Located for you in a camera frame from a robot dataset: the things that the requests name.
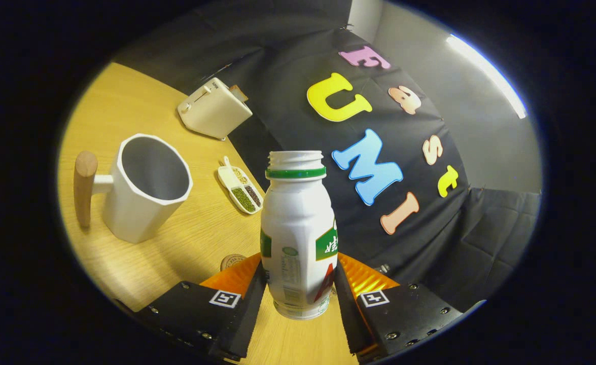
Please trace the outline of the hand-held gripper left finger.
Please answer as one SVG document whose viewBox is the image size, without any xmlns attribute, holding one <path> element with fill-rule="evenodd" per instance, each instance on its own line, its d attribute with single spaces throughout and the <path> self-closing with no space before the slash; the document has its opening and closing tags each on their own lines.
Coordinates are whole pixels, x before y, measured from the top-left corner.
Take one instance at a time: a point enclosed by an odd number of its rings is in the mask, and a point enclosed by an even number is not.
<svg viewBox="0 0 596 365">
<path fill-rule="evenodd" d="M 266 285 L 255 254 L 204 282 L 178 282 L 135 316 L 200 355 L 237 362 L 247 356 Z"/>
</svg>

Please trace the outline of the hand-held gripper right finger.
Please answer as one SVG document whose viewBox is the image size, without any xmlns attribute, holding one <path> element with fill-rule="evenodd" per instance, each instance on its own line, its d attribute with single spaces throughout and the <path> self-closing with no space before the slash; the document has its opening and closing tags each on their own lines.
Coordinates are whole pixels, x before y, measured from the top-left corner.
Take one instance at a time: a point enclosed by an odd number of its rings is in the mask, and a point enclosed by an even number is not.
<svg viewBox="0 0 596 365">
<path fill-rule="evenodd" d="M 342 253 L 334 284 L 349 351 L 359 363 L 411 350 L 462 317 L 425 285 L 399 284 Z"/>
</svg>

